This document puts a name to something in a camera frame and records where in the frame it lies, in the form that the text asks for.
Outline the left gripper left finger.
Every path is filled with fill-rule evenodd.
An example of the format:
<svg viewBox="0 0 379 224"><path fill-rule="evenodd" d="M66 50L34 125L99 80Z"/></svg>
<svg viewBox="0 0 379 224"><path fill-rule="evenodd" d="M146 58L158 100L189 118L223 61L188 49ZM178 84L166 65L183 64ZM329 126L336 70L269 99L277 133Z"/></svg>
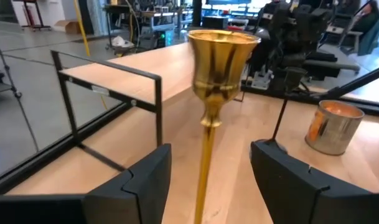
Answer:
<svg viewBox="0 0 379 224"><path fill-rule="evenodd" d="M161 224L171 182L172 151L163 144L85 195L87 223Z"/></svg>

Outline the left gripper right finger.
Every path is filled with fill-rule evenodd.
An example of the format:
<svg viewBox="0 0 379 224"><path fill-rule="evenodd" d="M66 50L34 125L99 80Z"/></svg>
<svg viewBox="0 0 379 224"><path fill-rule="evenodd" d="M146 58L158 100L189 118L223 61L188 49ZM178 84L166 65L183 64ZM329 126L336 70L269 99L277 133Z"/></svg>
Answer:
<svg viewBox="0 0 379 224"><path fill-rule="evenodd" d="M251 166L274 223L370 223L371 193L261 141Z"/></svg>

